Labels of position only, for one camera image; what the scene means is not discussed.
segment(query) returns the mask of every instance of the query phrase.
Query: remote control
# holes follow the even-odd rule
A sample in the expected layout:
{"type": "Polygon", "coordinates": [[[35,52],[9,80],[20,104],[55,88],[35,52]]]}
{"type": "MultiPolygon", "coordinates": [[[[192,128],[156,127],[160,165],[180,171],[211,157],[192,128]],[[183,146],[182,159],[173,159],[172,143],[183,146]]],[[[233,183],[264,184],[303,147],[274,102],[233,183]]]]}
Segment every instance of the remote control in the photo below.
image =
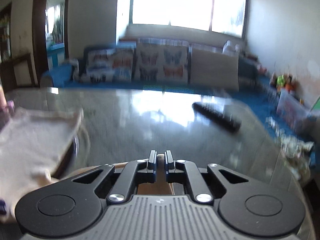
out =
{"type": "Polygon", "coordinates": [[[212,107],[211,103],[195,102],[192,104],[192,107],[195,111],[231,132],[237,132],[240,129],[241,122],[233,119],[231,115],[217,111],[212,107]]]}

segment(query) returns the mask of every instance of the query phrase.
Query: bright window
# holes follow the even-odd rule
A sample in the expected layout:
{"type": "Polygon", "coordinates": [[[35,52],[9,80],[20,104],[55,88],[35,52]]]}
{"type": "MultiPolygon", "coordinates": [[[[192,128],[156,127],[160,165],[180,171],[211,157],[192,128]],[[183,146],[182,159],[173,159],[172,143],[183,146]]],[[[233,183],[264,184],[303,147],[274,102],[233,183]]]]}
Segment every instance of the bright window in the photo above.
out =
{"type": "Polygon", "coordinates": [[[133,0],[132,23],[181,26],[241,37],[245,1],[133,0]]]}

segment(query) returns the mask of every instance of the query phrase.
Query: door frame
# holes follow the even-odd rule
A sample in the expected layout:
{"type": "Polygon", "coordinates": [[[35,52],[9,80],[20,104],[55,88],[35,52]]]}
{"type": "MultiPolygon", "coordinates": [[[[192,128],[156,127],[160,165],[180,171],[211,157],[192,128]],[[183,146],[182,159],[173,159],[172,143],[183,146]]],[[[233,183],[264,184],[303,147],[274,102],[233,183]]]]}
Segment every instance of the door frame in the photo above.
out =
{"type": "MultiPolygon", "coordinates": [[[[35,62],[35,70],[38,85],[41,76],[49,70],[47,46],[45,38],[45,8],[47,0],[33,0],[32,8],[32,46],[33,58],[35,62]]],[[[64,6],[64,49],[65,56],[69,58],[68,50],[68,4],[69,0],[65,0],[64,6]]]]}

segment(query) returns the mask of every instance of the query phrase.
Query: glossy table top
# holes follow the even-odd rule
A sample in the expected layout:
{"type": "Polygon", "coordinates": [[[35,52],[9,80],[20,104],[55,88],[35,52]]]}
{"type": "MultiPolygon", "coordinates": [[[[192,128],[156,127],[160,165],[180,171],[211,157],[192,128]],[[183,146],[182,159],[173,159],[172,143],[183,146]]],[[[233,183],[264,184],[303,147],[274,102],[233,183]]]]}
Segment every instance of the glossy table top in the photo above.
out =
{"type": "MultiPolygon", "coordinates": [[[[273,139],[251,109],[239,101],[161,91],[57,88],[18,89],[6,98],[13,100],[15,107],[26,109],[82,108],[91,148],[87,156],[78,155],[85,160],[81,166],[144,159],[151,150],[171,150],[175,160],[193,161],[198,167],[218,163],[292,191],[305,203],[301,187],[284,166],[273,139]],[[212,102],[241,120],[239,132],[229,133],[195,114],[192,104],[196,101],[212,102]]],[[[79,148],[84,148],[81,140],[79,148]]],[[[310,221],[307,212],[299,233],[302,239],[314,239],[310,221]]]]}

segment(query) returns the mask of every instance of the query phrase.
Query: triangular cutout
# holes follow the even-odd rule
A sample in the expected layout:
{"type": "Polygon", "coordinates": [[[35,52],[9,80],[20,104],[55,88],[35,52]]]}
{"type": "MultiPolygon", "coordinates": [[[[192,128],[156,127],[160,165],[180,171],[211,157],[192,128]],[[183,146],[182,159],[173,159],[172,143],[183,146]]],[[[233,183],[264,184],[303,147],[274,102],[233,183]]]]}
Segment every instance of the triangular cutout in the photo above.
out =
{"type": "Polygon", "coordinates": [[[86,174],[84,176],[81,176],[79,178],[76,178],[73,180],[73,182],[82,183],[82,184],[90,184],[92,183],[102,172],[102,170],[97,170],[90,172],[89,174],[86,174]]]}
{"type": "Polygon", "coordinates": [[[231,184],[248,182],[247,179],[241,178],[240,176],[235,175],[229,171],[225,171],[225,170],[219,170],[219,171],[231,184]]]}

